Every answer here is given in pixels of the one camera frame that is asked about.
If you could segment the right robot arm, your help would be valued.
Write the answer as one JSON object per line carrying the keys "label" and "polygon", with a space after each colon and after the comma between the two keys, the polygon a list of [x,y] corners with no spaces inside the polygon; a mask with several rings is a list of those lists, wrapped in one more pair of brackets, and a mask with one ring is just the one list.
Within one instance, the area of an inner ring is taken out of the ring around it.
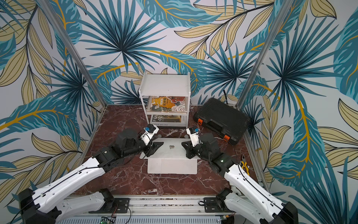
{"label": "right robot arm", "polygon": [[211,133],[199,134],[198,129],[187,129],[190,141],[183,142],[186,157],[197,156],[207,161],[211,169],[236,187],[246,199],[230,189],[217,195],[218,204],[233,211],[253,224],[297,224],[298,209],[290,202],[283,203],[254,179],[243,166],[236,163],[231,156],[221,152],[218,142]]}

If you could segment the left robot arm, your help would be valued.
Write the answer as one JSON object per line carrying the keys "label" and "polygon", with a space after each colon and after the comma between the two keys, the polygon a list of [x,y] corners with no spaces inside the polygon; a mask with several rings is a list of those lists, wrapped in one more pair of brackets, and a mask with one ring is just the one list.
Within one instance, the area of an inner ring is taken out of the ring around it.
{"label": "left robot arm", "polygon": [[117,135],[115,143],[97,151],[82,165],[36,190],[25,189],[19,193],[19,214],[25,224],[55,224],[86,212],[114,213],[118,203],[108,189],[101,189],[89,196],[67,200],[70,194],[123,165],[125,158],[144,153],[149,157],[162,145],[153,137],[159,128],[149,124],[142,134],[126,129]]}

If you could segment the silver laptop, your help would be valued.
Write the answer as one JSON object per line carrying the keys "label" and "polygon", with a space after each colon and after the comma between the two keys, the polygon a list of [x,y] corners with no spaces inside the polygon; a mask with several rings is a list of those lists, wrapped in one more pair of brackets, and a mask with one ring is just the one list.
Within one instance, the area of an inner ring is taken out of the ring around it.
{"label": "silver laptop", "polygon": [[164,144],[150,157],[144,153],[141,159],[148,160],[147,173],[149,174],[182,174],[195,175],[198,172],[197,162],[200,159],[195,156],[192,159],[186,157],[186,150],[182,143],[190,141],[185,138],[158,138],[154,142]]}

